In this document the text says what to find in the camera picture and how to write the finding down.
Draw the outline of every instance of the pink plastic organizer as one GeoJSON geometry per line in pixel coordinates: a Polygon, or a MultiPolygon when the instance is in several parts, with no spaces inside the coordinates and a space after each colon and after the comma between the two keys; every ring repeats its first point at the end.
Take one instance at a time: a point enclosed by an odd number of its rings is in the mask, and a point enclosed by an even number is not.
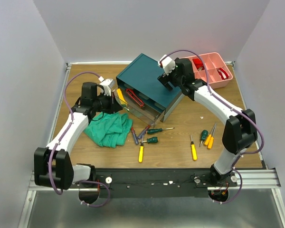
{"type": "MultiPolygon", "coordinates": [[[[223,61],[222,57],[219,55],[219,53],[212,52],[212,53],[207,53],[207,54],[203,54],[203,55],[199,55],[199,56],[205,62],[206,68],[207,68],[207,70],[209,72],[209,76],[210,76],[209,83],[213,89],[225,87],[230,82],[230,80],[233,78],[233,75],[229,71],[228,67],[224,63],[224,61],[223,61]],[[220,75],[218,73],[218,69],[220,69],[220,68],[223,68],[226,71],[226,73],[229,76],[228,79],[223,80],[220,77],[220,75]]],[[[197,68],[195,67],[194,63],[193,63],[193,59],[197,58],[197,57],[196,56],[190,56],[190,57],[186,57],[186,58],[190,59],[190,61],[192,62],[193,72],[195,74],[195,78],[200,78],[200,79],[203,79],[204,81],[207,81],[205,70],[198,71],[197,68]]]]}

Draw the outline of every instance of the wooden surface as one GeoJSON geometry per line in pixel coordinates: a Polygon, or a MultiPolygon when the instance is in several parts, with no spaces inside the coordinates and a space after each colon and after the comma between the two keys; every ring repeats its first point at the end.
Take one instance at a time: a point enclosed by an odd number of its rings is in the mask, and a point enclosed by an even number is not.
{"type": "MultiPolygon", "coordinates": [[[[83,71],[94,71],[104,78],[115,78],[125,67],[126,65],[72,65],[69,79],[83,71]]],[[[75,79],[67,88],[66,96],[71,106],[81,94],[82,83],[89,81],[99,83],[96,76],[84,74],[75,79]]],[[[234,105],[244,108],[235,78],[226,87],[215,91],[234,105]]],[[[68,114],[68,109],[63,102],[55,128],[55,136],[65,124],[68,114]]],[[[133,119],[133,127],[138,135],[146,124],[131,114],[129,117],[133,119]]],[[[218,159],[223,149],[221,138],[224,125],[214,114],[188,97],[184,97],[165,123],[160,122],[157,127],[175,127],[175,129],[152,135],[158,136],[159,142],[157,144],[145,143],[142,163],[138,162],[139,146],[134,144],[131,132],[127,136],[125,145],[115,149],[99,147],[82,133],[71,152],[72,163],[92,164],[98,168],[209,168],[218,159]],[[210,132],[215,122],[217,122],[217,127],[212,149],[208,150],[205,146],[199,147],[200,133],[204,129],[210,132]],[[196,144],[197,161],[192,160],[190,134],[196,144]]],[[[248,151],[254,150],[256,150],[255,145],[248,151]]],[[[237,167],[261,168],[262,165],[258,154],[253,154],[241,158],[237,167]]]]}

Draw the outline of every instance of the green handle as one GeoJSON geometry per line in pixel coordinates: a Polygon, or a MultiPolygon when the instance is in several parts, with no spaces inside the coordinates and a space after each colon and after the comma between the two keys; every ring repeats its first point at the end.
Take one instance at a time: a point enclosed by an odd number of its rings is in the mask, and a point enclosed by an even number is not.
{"type": "Polygon", "coordinates": [[[158,143],[158,138],[157,137],[152,137],[150,139],[147,139],[147,143],[158,143]]]}
{"type": "Polygon", "coordinates": [[[154,134],[154,133],[157,133],[157,132],[162,132],[162,128],[149,129],[149,130],[147,131],[147,134],[154,134]]]}
{"type": "Polygon", "coordinates": [[[200,139],[201,139],[202,141],[204,141],[204,140],[206,140],[207,136],[208,136],[208,131],[207,131],[207,130],[204,130],[204,131],[201,132],[200,139]]]}

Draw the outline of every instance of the green screwdriver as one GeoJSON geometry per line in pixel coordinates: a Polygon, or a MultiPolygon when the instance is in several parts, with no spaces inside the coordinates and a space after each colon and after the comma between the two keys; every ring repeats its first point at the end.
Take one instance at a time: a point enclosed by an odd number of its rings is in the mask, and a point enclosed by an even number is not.
{"type": "Polygon", "coordinates": [[[149,129],[147,131],[147,134],[154,134],[154,133],[157,133],[157,132],[162,132],[164,130],[171,130],[171,129],[174,129],[175,127],[170,127],[170,128],[165,128],[165,129],[162,129],[162,128],[154,128],[154,129],[149,129]]]}
{"type": "Polygon", "coordinates": [[[203,144],[203,141],[206,140],[207,136],[208,136],[208,131],[207,130],[204,130],[204,131],[201,132],[199,147],[203,144]]]}
{"type": "Polygon", "coordinates": [[[142,143],[158,143],[158,138],[157,137],[152,137],[150,139],[147,139],[146,141],[142,141],[142,143]]]}

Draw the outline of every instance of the green cloth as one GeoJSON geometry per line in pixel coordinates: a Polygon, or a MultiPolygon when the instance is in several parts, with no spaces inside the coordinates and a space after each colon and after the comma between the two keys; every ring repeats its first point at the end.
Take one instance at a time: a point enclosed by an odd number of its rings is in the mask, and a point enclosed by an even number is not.
{"type": "Polygon", "coordinates": [[[116,145],[123,146],[131,129],[133,120],[128,114],[99,114],[94,121],[85,128],[84,133],[97,145],[115,148],[116,145]]]}

